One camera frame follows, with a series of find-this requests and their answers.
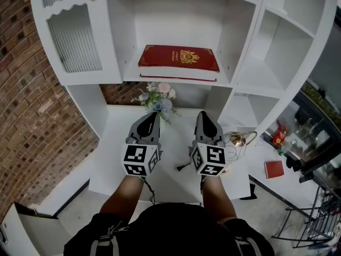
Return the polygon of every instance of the book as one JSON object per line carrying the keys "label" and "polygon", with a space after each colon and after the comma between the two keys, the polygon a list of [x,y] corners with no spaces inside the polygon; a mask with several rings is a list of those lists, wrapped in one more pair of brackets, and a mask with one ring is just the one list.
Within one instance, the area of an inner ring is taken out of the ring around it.
{"label": "book", "polygon": [[146,45],[139,60],[139,67],[155,66],[220,71],[211,49],[172,45]]}
{"label": "book", "polygon": [[264,167],[266,178],[275,178],[284,175],[282,161],[265,162]]}

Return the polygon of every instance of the black shirt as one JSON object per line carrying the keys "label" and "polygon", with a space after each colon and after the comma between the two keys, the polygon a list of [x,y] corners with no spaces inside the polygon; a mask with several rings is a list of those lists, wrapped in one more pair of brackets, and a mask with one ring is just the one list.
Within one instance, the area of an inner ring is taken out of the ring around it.
{"label": "black shirt", "polygon": [[205,209],[158,204],[129,224],[113,214],[96,214],[64,247],[70,255],[274,255],[269,242],[244,220],[221,225]]}

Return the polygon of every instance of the forearm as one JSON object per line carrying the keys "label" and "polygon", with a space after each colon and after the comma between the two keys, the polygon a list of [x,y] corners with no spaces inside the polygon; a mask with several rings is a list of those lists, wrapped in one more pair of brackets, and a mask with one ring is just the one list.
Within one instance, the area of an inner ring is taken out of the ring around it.
{"label": "forearm", "polygon": [[135,211],[143,188],[139,177],[126,176],[116,191],[103,204],[100,213],[112,213],[129,221]]}
{"label": "forearm", "polygon": [[206,212],[217,222],[224,223],[237,218],[236,212],[226,194],[220,177],[207,177],[202,188]]}

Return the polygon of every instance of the white floor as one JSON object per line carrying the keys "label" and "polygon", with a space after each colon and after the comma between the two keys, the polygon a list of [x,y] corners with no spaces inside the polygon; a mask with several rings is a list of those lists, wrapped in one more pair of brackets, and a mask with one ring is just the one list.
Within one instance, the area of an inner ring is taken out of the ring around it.
{"label": "white floor", "polygon": [[[292,249],[290,241],[271,239],[270,237],[279,231],[279,226],[284,223],[287,205],[278,200],[267,191],[256,185],[254,200],[232,201],[238,218],[246,220],[251,227],[270,240],[276,255],[308,255],[306,249]],[[66,231],[74,236],[80,229],[87,225],[92,216],[99,212],[103,203],[109,196],[97,194],[85,189],[82,191],[59,215],[61,223]],[[150,207],[150,202],[140,201],[136,207],[132,221],[137,219],[141,212]],[[292,214],[287,223],[287,228],[282,237],[294,238],[302,228],[304,219],[300,214]]]}

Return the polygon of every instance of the blue flower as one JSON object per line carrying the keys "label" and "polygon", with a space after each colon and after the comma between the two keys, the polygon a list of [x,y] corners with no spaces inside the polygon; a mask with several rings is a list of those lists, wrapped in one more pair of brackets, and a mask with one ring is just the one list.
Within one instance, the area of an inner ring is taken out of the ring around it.
{"label": "blue flower", "polygon": [[162,108],[162,112],[167,113],[167,112],[170,112],[172,110],[173,105],[172,105],[172,102],[170,100],[162,99],[161,100],[161,104],[162,104],[162,107],[163,107]]}
{"label": "blue flower", "polygon": [[161,111],[163,108],[162,103],[160,101],[155,102],[152,107],[154,111]]}
{"label": "blue flower", "polygon": [[148,93],[143,93],[142,94],[142,99],[143,100],[148,100],[149,99],[149,94]]}

